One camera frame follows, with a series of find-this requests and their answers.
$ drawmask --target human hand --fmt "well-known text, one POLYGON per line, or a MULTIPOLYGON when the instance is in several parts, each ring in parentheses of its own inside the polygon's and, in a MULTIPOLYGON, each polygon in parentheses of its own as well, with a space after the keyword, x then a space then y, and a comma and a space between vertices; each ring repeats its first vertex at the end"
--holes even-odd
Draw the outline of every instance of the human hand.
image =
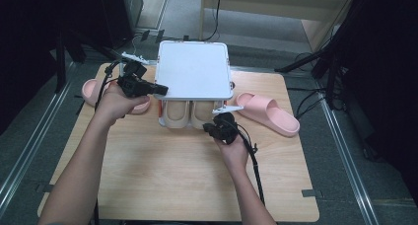
POLYGON ((112 81, 102 96, 95 116, 99 115, 102 120, 113 125, 117 119, 130 113, 133 108, 148 101, 150 101, 148 96, 127 98, 117 83, 112 81))
POLYGON ((222 153, 222 158, 228 171, 233 176, 236 173, 245 172, 246 162, 248 161, 248 151, 244 146, 243 139, 237 135, 234 142, 226 144, 222 140, 214 139, 222 153))

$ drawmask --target handheld controller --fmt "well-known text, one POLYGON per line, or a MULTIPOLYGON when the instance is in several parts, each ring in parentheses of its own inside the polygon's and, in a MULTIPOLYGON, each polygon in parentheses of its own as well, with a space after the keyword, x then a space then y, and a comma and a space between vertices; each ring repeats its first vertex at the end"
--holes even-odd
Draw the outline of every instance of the handheld controller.
POLYGON ((141 79, 147 72, 138 61, 130 61, 123 68, 124 74, 117 80, 117 84, 122 88, 123 93, 128 98, 146 96, 149 94, 166 95, 169 88, 164 85, 150 83, 141 79))
POLYGON ((234 142, 238 135, 238 125, 230 112, 220 113, 213 118, 215 124, 205 123, 203 129, 210 136, 225 140, 227 144, 234 142))

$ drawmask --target white plastic box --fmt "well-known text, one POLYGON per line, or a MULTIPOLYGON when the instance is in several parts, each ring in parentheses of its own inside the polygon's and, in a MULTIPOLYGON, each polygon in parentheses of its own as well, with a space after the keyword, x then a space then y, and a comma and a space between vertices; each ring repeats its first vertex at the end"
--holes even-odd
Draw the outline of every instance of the white plastic box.
MULTIPOLYGON (((161 113, 167 101, 214 101, 220 108, 234 95, 228 48, 219 42, 162 41, 155 83, 169 87, 165 96, 155 95, 161 113)), ((161 115, 159 123, 165 125, 161 115)))

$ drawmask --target person's left hand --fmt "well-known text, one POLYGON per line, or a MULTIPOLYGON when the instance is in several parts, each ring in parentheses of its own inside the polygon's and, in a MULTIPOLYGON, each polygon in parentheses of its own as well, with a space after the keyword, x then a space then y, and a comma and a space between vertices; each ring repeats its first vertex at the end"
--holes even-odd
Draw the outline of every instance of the person's left hand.
POLYGON ((95 114, 99 115, 106 122, 114 124, 117 119, 130 113, 135 106, 145 104, 148 101, 150 101, 148 96, 127 98, 117 83, 112 81, 104 91, 95 114))

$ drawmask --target human arm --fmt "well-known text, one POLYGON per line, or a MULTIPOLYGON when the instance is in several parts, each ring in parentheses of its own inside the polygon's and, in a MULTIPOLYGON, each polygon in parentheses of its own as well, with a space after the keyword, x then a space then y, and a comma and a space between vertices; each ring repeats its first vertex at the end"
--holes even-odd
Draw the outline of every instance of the human arm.
POLYGON ((221 150, 224 163, 234 182, 243 225, 276 224, 258 197, 246 173, 248 152, 243 140, 237 136, 230 145, 218 139, 215 139, 215 142, 221 150))
POLYGON ((54 185, 38 224, 88 224, 96 204, 110 127, 149 97, 127 99, 110 84, 68 165, 54 185))

